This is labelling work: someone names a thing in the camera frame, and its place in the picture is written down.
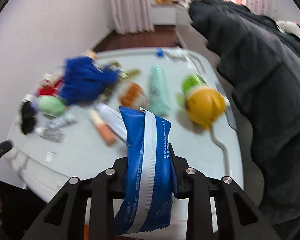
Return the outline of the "black small cloth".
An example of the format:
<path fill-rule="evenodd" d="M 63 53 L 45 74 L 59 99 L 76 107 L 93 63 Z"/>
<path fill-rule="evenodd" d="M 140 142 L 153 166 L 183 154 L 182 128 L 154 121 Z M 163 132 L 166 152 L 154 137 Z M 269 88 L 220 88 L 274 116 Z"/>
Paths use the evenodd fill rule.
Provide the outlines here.
<path fill-rule="evenodd" d="M 24 135 L 33 132 L 34 127 L 37 123 L 36 110 L 31 105 L 30 101 L 25 101 L 22 104 L 21 114 L 21 131 Z"/>

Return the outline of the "blue knitted doll garment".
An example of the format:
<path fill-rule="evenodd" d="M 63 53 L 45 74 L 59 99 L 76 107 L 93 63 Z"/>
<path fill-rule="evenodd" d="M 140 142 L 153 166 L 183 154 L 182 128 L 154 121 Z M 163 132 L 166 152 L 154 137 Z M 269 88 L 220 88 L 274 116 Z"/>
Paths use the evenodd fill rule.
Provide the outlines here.
<path fill-rule="evenodd" d="M 97 68 L 92 58 L 80 56 L 67 59 L 63 87 L 59 96 L 67 106 L 97 99 L 106 87 L 119 80 L 120 70 L 110 65 Z"/>

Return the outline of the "blue white wipes packet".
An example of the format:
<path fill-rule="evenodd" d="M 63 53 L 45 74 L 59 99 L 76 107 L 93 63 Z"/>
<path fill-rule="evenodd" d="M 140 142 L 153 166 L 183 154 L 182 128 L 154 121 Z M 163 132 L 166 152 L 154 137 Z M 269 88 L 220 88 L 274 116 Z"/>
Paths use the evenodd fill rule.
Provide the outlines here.
<path fill-rule="evenodd" d="M 171 123 L 146 109 L 120 107 L 127 130 L 125 198 L 115 215 L 117 234 L 149 232 L 171 222 L 173 171 Z"/>

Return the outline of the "small blue block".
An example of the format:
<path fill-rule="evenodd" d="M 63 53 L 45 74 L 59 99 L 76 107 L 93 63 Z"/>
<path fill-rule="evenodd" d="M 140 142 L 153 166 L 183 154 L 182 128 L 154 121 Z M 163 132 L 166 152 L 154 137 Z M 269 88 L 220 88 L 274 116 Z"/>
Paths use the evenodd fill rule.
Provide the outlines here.
<path fill-rule="evenodd" d="M 156 55 L 157 55 L 157 57 L 164 57 L 165 52 L 161 48 L 157 48 L 156 49 Z"/>

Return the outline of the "white foil blister packet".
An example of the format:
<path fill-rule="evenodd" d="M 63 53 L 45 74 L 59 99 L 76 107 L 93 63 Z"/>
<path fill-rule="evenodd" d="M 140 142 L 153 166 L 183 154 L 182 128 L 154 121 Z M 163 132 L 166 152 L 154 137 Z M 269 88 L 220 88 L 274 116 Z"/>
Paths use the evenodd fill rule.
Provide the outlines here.
<path fill-rule="evenodd" d="M 50 142 L 60 143 L 63 140 L 64 134 L 60 129 L 51 129 L 45 127 L 37 127 L 35 132 L 45 140 Z"/>

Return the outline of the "mint green tube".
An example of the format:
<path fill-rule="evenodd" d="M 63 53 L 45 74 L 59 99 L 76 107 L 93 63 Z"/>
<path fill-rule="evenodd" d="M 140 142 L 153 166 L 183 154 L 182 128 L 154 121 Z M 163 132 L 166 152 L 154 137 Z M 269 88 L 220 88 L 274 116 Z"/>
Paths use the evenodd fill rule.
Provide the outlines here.
<path fill-rule="evenodd" d="M 148 77 L 149 107 L 155 115 L 167 116 L 170 110 L 165 71 L 160 65 L 151 66 Z"/>

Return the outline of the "white plastic storage box lid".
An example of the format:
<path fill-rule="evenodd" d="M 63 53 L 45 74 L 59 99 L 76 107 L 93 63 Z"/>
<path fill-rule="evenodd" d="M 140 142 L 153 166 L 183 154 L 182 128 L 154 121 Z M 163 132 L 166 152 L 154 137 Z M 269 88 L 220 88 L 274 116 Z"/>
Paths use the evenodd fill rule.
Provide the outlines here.
<path fill-rule="evenodd" d="M 243 186 L 231 107 L 210 63 L 153 48 L 69 59 L 61 114 L 38 108 L 9 137 L 17 168 L 46 208 L 25 239 L 213 239 L 233 235 L 218 193 Z"/>

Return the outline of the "dark grey quilted blanket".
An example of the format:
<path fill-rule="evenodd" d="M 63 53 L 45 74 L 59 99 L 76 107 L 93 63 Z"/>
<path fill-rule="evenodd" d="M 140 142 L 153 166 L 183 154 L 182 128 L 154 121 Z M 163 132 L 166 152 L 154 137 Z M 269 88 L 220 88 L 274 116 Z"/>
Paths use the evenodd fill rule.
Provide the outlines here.
<path fill-rule="evenodd" d="M 189 16 L 252 126 L 250 155 L 264 178 L 259 208 L 281 239 L 300 239 L 300 40 L 224 0 L 192 0 Z"/>

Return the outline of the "pink patterned curtain left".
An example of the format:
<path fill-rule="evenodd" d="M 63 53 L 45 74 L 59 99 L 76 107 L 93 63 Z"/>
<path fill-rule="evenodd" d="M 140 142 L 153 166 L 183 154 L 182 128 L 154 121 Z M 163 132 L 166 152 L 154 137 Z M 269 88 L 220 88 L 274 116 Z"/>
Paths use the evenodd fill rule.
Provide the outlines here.
<path fill-rule="evenodd" d="M 153 32 L 152 0 L 110 0 L 114 28 L 118 34 Z"/>

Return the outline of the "light green pouch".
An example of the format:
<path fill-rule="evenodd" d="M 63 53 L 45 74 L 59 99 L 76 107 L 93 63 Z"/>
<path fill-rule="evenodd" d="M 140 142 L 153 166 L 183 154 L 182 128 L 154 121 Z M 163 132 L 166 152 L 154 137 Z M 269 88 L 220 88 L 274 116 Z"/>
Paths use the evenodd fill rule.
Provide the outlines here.
<path fill-rule="evenodd" d="M 37 100 L 38 111 L 53 117 L 61 116 L 66 106 L 64 102 L 55 96 L 42 95 Z"/>

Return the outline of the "orange white tube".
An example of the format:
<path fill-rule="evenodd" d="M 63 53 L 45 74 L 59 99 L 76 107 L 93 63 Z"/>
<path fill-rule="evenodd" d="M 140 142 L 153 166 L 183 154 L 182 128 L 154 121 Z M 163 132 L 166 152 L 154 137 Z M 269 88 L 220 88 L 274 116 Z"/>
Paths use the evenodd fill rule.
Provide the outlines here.
<path fill-rule="evenodd" d="M 115 135 L 108 127 L 108 125 L 102 120 L 98 112 L 94 109 L 91 109 L 89 111 L 89 115 L 92 123 L 94 124 L 96 130 L 98 131 L 99 135 L 103 139 L 104 143 L 107 146 L 114 145 L 116 142 Z"/>

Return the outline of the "yellow plush toy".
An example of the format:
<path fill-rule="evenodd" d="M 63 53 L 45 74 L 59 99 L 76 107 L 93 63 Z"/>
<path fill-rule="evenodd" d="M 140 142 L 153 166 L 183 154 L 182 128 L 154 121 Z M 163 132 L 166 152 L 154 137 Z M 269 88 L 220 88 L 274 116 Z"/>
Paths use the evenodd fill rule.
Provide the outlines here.
<path fill-rule="evenodd" d="M 228 102 L 210 86 L 196 86 L 185 94 L 185 111 L 188 117 L 207 130 L 227 109 Z"/>

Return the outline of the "green cylindrical can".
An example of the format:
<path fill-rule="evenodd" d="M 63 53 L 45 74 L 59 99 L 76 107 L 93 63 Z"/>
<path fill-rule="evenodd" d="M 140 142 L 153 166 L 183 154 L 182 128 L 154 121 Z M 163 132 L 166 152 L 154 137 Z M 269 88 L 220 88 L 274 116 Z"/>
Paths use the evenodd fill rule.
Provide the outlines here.
<path fill-rule="evenodd" d="M 205 86 L 207 83 L 205 80 L 198 74 L 187 75 L 181 83 L 181 90 L 183 94 L 186 95 L 196 86 Z"/>

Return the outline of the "red knitted doll garment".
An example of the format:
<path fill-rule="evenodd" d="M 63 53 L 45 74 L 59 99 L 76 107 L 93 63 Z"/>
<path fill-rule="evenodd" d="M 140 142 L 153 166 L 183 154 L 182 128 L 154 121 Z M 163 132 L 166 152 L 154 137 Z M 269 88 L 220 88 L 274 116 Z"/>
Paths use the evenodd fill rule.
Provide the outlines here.
<path fill-rule="evenodd" d="M 63 87 L 63 80 L 59 79 L 56 82 L 44 80 L 40 83 L 37 89 L 37 96 L 58 96 Z"/>

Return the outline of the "orange round snack packet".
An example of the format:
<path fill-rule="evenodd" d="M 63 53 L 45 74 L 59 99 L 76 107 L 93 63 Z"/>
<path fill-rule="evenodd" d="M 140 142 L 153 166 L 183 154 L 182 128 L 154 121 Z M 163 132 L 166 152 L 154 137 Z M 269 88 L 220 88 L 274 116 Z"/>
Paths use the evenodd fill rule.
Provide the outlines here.
<path fill-rule="evenodd" d="M 130 82 L 125 91 L 120 94 L 120 104 L 123 107 L 139 110 L 147 107 L 147 96 L 136 83 Z"/>

